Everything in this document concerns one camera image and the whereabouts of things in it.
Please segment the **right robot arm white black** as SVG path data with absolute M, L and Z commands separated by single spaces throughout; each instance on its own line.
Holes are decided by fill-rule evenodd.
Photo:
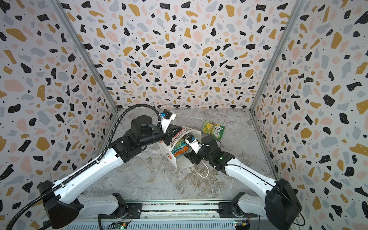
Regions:
M 250 196 L 240 192 L 231 202 L 219 206 L 219 214 L 238 218 L 247 213 L 266 216 L 279 230 L 288 230 L 295 223 L 302 207 L 288 181 L 277 181 L 249 168 L 232 154 L 222 151 L 211 136 L 199 142 L 190 135 L 186 143 L 192 149 L 185 154 L 191 163 L 207 161 L 215 170 L 237 179 L 257 194 Z

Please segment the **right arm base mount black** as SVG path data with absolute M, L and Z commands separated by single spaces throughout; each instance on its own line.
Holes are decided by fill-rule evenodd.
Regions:
M 243 212 L 238 205 L 231 202 L 219 202 L 216 212 L 221 218 L 257 218 L 258 215 Z

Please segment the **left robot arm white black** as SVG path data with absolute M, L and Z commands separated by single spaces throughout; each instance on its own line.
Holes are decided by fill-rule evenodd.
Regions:
M 96 157 L 83 168 L 54 183 L 46 181 L 39 187 L 51 227 L 61 229 L 75 219 L 94 215 L 131 218 L 133 212 L 118 193 L 104 197 L 86 197 L 82 192 L 111 170 L 142 153 L 146 146 L 160 142 L 169 146 L 182 127 L 172 125 L 176 115 L 169 110 L 160 114 L 158 127 L 150 116 L 131 121 L 131 128 L 108 147 L 105 155 Z

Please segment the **white paper bag red flower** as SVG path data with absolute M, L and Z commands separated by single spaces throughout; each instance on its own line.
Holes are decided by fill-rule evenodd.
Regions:
M 166 158 L 171 162 L 177 170 L 185 168 L 193 169 L 200 177 L 206 178 L 209 175 L 209 168 L 206 166 L 207 174 L 201 175 L 194 168 L 195 157 L 201 149 L 199 139 L 201 132 L 189 127 L 183 127 L 181 131 L 176 134 L 171 142 L 167 145 L 164 141 L 159 142 L 159 147 Z

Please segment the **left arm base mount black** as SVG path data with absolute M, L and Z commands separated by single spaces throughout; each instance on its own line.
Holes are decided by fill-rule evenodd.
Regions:
M 116 211 L 110 215 L 101 214 L 101 219 L 112 220 L 130 220 L 139 219 L 142 211 L 142 203 L 127 203 L 126 205 L 120 205 Z

